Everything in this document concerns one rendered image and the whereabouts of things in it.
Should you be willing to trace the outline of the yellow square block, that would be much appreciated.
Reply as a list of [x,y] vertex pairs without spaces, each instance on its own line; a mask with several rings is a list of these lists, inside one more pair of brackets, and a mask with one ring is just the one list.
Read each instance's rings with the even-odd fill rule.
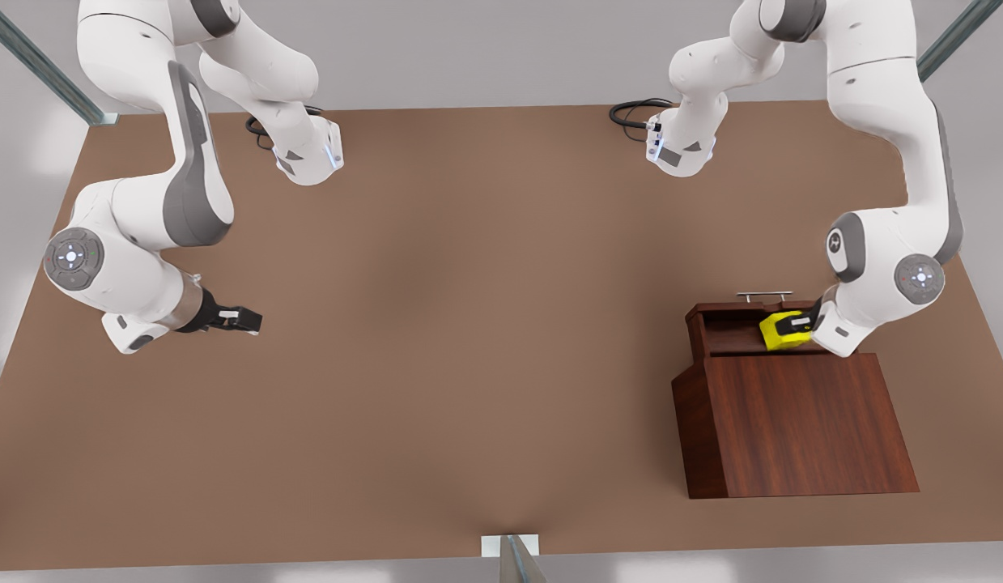
[[786,313],[773,313],[765,317],[760,322],[759,328],[768,351],[789,350],[789,348],[802,346],[811,339],[811,331],[781,332],[781,320],[786,317],[807,317],[807,313],[786,311]]

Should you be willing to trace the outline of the wooden drawer with silver handle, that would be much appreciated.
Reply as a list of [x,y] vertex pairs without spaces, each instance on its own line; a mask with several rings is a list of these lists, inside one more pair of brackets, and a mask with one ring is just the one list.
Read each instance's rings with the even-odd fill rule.
[[692,358],[767,354],[760,322],[775,313],[808,311],[814,303],[790,291],[746,291],[737,301],[696,304],[685,316]]

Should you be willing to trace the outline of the dark wooden drawer cabinet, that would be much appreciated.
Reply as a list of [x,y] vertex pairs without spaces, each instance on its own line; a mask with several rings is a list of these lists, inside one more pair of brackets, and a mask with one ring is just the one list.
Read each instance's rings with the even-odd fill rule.
[[692,499],[919,490],[874,354],[706,357],[671,388]]

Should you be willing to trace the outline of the silver frame post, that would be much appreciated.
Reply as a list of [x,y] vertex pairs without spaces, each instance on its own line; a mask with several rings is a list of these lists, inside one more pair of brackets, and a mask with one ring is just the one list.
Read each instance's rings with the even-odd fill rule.
[[1003,5],[1003,0],[971,0],[919,56],[918,76],[926,82]]
[[537,562],[541,555],[538,534],[485,535],[480,556],[497,558],[499,583],[548,583]]
[[114,126],[119,114],[105,112],[0,10],[0,44],[89,126]]

